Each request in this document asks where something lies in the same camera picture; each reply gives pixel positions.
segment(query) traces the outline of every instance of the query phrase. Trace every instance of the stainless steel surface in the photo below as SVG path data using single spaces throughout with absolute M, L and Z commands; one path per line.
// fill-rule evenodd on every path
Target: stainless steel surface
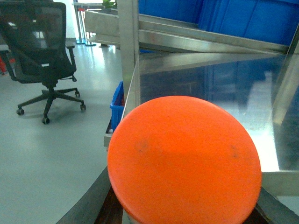
M 281 125 L 299 86 L 299 26 L 297 27 L 288 54 L 275 86 L 273 120 Z
M 142 54 L 124 116 L 140 103 L 168 95 L 193 96 L 217 104 L 251 135 L 261 161 L 264 188 L 275 196 L 298 196 L 299 94 L 283 126 L 277 127 L 272 120 L 273 87 L 284 59 L 271 54 Z
M 112 134 L 107 134 L 106 133 L 104 135 L 104 147 L 108 147 L 109 146 L 111 138 L 112 138 Z
M 101 13 L 86 12 L 86 30 L 100 35 L 119 37 L 116 20 L 118 20 L 116 10 L 104 10 Z M 123 23 L 127 28 L 128 20 Z M 288 50 L 284 45 L 206 32 L 197 29 L 196 24 L 142 14 L 139 15 L 139 29 L 139 42 L 143 49 L 168 52 L 273 54 L 286 54 Z M 109 42 L 109 38 L 102 39 L 100 36 L 93 41 L 103 40 Z
M 138 0 L 118 0 L 117 7 L 119 10 L 122 78 L 126 99 L 135 63 L 139 57 Z

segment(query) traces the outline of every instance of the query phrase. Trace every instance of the metal pole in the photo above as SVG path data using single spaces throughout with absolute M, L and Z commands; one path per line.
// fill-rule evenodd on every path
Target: metal pole
M 274 90 L 273 122 L 280 126 L 299 86 L 299 25 Z
M 117 7 L 121 43 L 121 68 L 126 99 L 134 67 L 139 58 L 138 0 L 118 0 Z

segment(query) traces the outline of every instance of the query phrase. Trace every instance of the chair armrest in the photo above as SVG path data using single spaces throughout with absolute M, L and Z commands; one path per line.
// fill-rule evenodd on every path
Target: chair armrest
M 65 46 L 66 48 L 69 50 L 70 52 L 70 57 L 71 57 L 71 64 L 73 65 L 75 71 L 77 70 L 77 67 L 76 67 L 76 62 L 75 62 L 75 56 L 74 56 L 74 52 L 73 52 L 73 49 L 75 48 L 74 44 L 73 43 L 69 43 L 69 42 L 66 42 L 65 43 Z
M 72 42 L 65 42 L 65 47 L 67 49 L 73 49 L 75 48 L 75 45 Z

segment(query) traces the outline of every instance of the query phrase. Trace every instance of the red object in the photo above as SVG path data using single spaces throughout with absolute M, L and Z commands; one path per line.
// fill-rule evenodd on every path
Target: red object
M 262 173 L 254 143 L 225 110 L 184 96 L 135 108 L 108 149 L 112 187 L 141 224 L 241 224 Z
M 14 59 L 10 59 L 9 60 L 10 63 L 15 63 Z M 4 63 L 4 61 L 2 61 L 2 58 L 0 57 L 0 70 L 2 71 L 2 73 L 6 72 L 6 65 Z

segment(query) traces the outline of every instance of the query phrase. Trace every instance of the gray floor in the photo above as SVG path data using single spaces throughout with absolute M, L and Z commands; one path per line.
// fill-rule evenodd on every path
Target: gray floor
M 121 81 L 120 51 L 77 45 L 74 54 L 78 81 L 59 81 L 57 89 L 78 87 L 86 111 L 56 99 L 49 125 L 41 122 L 45 101 L 24 107 L 23 116 L 15 112 L 17 104 L 41 94 L 41 84 L 0 77 L 1 224 L 56 223 L 106 166 L 103 134 Z

